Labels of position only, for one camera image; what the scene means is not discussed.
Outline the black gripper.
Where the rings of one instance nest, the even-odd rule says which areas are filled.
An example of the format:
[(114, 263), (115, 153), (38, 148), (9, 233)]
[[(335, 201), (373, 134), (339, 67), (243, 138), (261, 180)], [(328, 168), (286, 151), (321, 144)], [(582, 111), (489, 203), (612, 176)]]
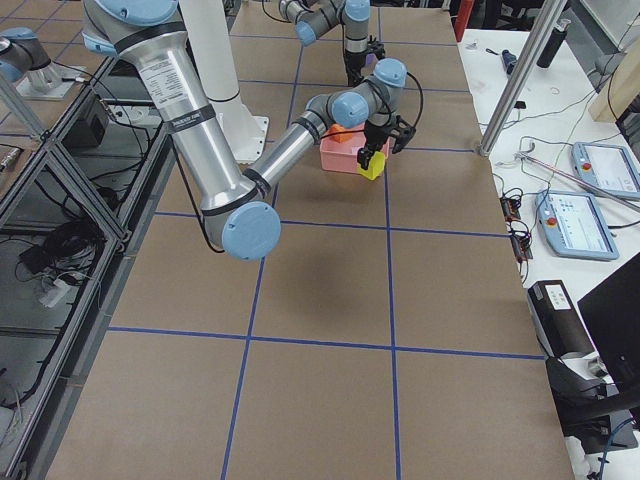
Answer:
[(366, 64), (368, 55), (368, 48), (359, 52), (344, 51), (344, 64), (347, 73), (347, 85), (349, 87), (358, 86), (363, 81), (364, 77), (361, 75), (361, 70)]
[(357, 162), (361, 168), (368, 168), (371, 159), (376, 153), (375, 149), (381, 149), (390, 137), (393, 130), (393, 120), (387, 120), (384, 124), (377, 125), (367, 120), (364, 124), (365, 144), (357, 152)]

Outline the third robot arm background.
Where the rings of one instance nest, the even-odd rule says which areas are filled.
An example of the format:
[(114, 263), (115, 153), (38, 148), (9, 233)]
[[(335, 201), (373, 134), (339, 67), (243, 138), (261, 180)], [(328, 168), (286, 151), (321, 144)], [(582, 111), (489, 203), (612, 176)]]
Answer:
[(9, 82), (50, 64), (50, 56), (30, 28), (13, 27), (1, 32), (1, 73)]

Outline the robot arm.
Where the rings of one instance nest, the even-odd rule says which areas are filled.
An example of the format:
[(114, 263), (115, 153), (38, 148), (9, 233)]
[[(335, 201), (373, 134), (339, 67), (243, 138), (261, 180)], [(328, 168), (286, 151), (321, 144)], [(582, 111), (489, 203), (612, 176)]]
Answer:
[(331, 127), (363, 128), (357, 163), (367, 173), (385, 145), (399, 152), (415, 133), (397, 111), (406, 67), (370, 36), (368, 2), (282, 1), (278, 11), (303, 45), (343, 28), (348, 86), (312, 98), (266, 150), (269, 121), (241, 99), (221, 2), (83, 3), (86, 47), (136, 68), (200, 189), (206, 239), (240, 260), (277, 245), (281, 221), (267, 195)]
[(342, 53), (349, 86), (358, 85), (367, 57), (373, 53), (369, 36), (370, 2), (295, 1), (278, 2), (284, 21), (292, 23), (299, 40), (309, 46), (335, 27), (342, 28)]

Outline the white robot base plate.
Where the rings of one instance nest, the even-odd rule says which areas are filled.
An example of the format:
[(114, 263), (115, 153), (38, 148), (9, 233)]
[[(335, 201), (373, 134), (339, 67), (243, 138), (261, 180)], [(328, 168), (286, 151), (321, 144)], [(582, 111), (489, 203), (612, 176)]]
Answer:
[(252, 164), (261, 157), (269, 124), (268, 117), (253, 115), (243, 103), (232, 109), (225, 135), (239, 164)]

